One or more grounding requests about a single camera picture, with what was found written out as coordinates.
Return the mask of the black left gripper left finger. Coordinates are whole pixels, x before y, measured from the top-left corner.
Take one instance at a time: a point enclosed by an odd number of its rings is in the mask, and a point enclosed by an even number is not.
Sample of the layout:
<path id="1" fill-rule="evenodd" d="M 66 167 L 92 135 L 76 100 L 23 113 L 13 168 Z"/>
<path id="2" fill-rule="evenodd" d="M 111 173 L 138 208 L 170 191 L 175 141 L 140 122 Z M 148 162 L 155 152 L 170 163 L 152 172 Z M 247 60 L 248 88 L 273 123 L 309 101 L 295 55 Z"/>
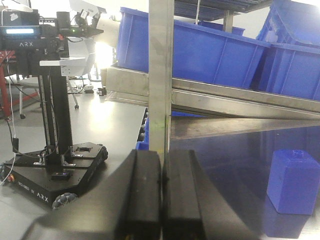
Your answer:
<path id="1" fill-rule="evenodd" d="M 161 164 L 154 151 L 132 150 L 96 187 L 37 218 L 24 240 L 154 240 L 160 234 Z"/>

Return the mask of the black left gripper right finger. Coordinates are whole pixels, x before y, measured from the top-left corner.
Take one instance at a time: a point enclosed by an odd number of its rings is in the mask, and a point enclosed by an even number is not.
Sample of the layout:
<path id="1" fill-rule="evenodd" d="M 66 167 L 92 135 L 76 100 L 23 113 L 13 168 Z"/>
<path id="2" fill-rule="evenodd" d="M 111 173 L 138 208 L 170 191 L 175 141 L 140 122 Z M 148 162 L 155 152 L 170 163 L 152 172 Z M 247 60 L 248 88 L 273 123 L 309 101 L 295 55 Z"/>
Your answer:
<path id="1" fill-rule="evenodd" d="M 168 153 L 162 192 L 165 240 L 259 239 L 211 183 L 193 150 Z"/>

